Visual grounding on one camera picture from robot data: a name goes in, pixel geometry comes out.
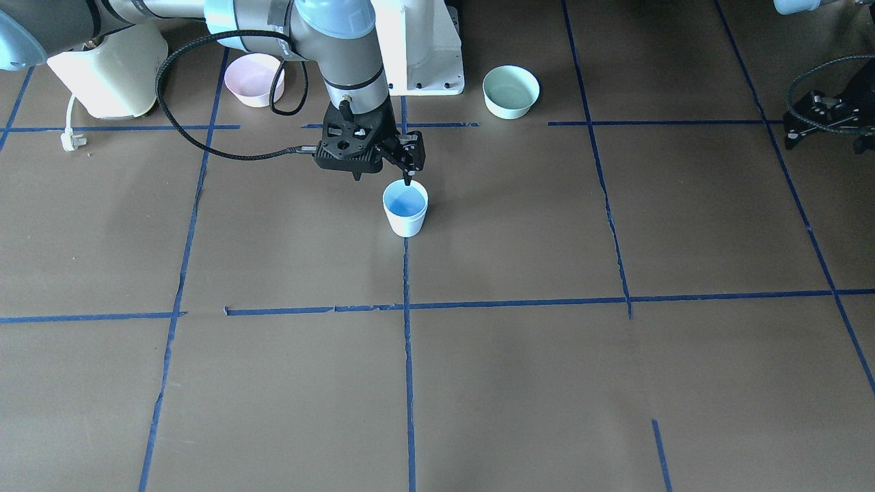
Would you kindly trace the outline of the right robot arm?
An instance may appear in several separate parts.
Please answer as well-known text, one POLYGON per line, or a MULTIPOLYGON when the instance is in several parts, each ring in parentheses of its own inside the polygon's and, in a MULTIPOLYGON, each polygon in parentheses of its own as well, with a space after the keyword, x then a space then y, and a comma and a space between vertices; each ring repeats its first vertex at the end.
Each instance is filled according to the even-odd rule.
POLYGON ((419 131, 398 131, 390 100, 376 11, 369 1, 3 1, 2 69, 43 65, 57 54, 131 26, 157 20, 199 20, 207 34, 170 53, 157 68, 157 105, 189 143, 225 159, 258 161, 309 154, 324 170, 356 180, 384 163, 402 171, 403 183, 425 166, 419 131), (185 54, 219 42, 282 62, 313 62, 330 103, 316 144, 256 155, 220 152, 193 138, 165 102, 165 78, 185 54))

